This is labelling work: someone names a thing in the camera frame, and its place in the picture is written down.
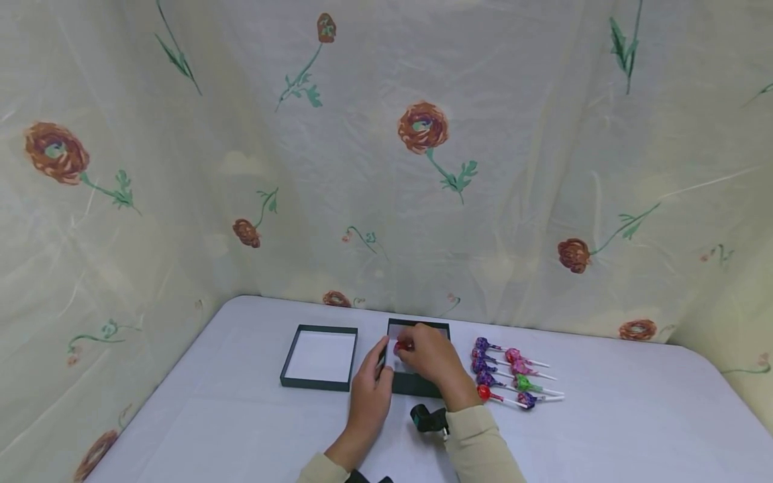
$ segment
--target hand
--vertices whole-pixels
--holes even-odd
[[[397,351],[397,357],[438,387],[448,411],[455,413],[482,404],[456,349],[439,330],[416,324],[403,329],[397,341],[405,347],[413,346],[412,351]]]
[[[352,380],[352,398],[346,428],[325,452],[330,461],[348,473],[363,462],[389,413],[394,371],[389,366],[383,369],[378,367],[379,356],[388,341],[388,337],[382,337],[365,356]]]

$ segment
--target fabric backdrop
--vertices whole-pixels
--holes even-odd
[[[83,481],[237,294],[675,342],[773,429],[771,22],[9,0],[0,481]]]

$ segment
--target small black object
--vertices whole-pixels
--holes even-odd
[[[419,404],[410,410],[410,418],[420,433],[444,431],[445,434],[448,434],[448,422],[445,419],[445,413],[446,409],[444,407],[434,413],[430,413],[424,404]]]
[[[355,471],[352,471],[352,474],[349,476],[349,479],[346,480],[346,483],[370,483],[370,481],[368,481],[368,478],[365,478],[362,473],[355,470]],[[393,482],[392,482],[392,478],[387,476],[383,480],[379,481],[379,483],[393,483]]]

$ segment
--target sleeve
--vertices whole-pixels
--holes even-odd
[[[301,471],[296,483],[346,483],[349,473],[330,461],[324,454],[317,453]]]
[[[526,483],[491,412],[483,406],[447,413],[445,448],[460,483]]]

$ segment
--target white table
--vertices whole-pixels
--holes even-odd
[[[226,303],[88,483],[292,483],[346,421],[348,393],[283,388],[298,324],[359,328],[355,369],[390,314],[238,297]],[[414,320],[437,320],[402,316]],[[476,337],[552,365],[566,401],[524,413],[489,403],[526,479],[588,483],[773,481],[773,438],[707,360],[686,349],[450,321],[467,362]],[[395,395],[362,472],[371,481],[455,482],[437,435]]]

